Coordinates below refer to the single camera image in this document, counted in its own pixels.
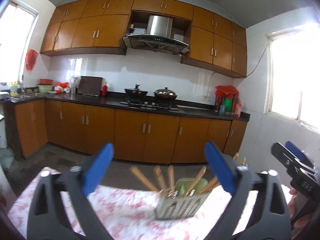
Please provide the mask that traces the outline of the person right hand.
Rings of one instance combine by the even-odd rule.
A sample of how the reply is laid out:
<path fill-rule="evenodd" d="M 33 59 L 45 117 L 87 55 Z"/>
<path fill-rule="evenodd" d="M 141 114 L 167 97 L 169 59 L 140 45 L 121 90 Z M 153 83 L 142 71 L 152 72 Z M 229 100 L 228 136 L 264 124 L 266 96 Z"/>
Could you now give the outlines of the person right hand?
<path fill-rule="evenodd" d="M 288 208 L 289 208 L 290 218 L 292 218 L 296 214 L 295 201 L 296 201 L 296 196 L 297 196 L 298 191 L 296 189 L 292 188 L 289 191 L 289 193 L 292 195 L 292 197 L 291 197 L 291 200 L 288 203 Z M 294 224 L 294 228 L 301 229 L 304 226 L 306 226 L 306 224 L 308 223 L 308 221 L 310 220 L 312 215 L 313 214 L 310 213 L 310 214 L 304 215 L 303 217 L 298 219 Z"/>

